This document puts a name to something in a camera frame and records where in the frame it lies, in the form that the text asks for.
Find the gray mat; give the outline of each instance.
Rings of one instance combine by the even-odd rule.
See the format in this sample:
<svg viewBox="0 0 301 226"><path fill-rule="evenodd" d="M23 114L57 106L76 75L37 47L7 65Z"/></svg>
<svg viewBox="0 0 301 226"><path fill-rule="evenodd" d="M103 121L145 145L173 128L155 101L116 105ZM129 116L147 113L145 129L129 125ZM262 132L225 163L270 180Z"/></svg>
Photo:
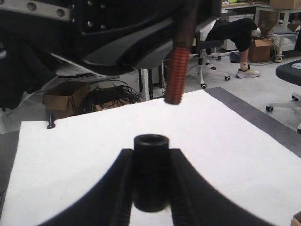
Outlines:
<svg viewBox="0 0 301 226"><path fill-rule="evenodd" d="M0 217L2 213L5 191L13 168L18 146L19 131L0 135Z"/></svg>
<svg viewBox="0 0 301 226"><path fill-rule="evenodd" d="M231 108L254 126L269 134L276 141L301 158L300 134L221 87L206 89L206 92L223 102L228 108Z"/></svg>

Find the black pants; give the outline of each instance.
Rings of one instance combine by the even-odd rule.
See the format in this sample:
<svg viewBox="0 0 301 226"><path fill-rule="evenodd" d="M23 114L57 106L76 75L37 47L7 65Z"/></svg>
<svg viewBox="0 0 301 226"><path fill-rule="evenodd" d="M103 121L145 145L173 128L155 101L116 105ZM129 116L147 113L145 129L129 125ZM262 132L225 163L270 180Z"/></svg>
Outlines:
<svg viewBox="0 0 301 226"><path fill-rule="evenodd" d="M250 18L243 18L234 22L217 20L206 41L230 39L235 43L237 49L243 52L250 48L252 31L256 29L254 20Z"/></svg>

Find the white paper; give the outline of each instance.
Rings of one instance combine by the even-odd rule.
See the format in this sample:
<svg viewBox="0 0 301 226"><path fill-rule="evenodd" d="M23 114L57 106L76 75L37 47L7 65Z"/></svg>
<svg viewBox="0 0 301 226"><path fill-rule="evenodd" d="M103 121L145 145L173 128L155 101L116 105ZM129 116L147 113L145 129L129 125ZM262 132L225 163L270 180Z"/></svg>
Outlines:
<svg viewBox="0 0 301 226"><path fill-rule="evenodd" d="M23 122L1 226L37 225L76 202L140 134L162 134L227 198L280 226L301 210L301 160L204 91L46 122ZM133 208L131 226L155 226ZM157 214L172 225L170 212ZM153 219L154 215L145 214Z"/></svg>

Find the ankle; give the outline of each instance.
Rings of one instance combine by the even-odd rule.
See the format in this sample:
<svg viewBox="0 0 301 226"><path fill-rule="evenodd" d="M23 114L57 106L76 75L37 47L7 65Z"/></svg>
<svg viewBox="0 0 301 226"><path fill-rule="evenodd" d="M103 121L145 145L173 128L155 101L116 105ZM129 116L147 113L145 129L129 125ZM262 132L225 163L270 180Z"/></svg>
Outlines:
<svg viewBox="0 0 301 226"><path fill-rule="evenodd" d="M241 69L242 71L247 71L247 70L249 70L249 64L248 64L248 62L242 62L242 63L240 63L240 69Z"/></svg>

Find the metal bracket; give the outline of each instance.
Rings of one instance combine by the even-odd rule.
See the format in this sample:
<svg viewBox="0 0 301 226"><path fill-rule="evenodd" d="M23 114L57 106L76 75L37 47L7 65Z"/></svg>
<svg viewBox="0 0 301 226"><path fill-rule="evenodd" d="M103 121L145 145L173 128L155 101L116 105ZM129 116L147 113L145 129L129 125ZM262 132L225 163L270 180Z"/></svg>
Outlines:
<svg viewBox="0 0 301 226"><path fill-rule="evenodd" d="M0 10L69 22L70 9L31 0L0 0Z"/></svg>

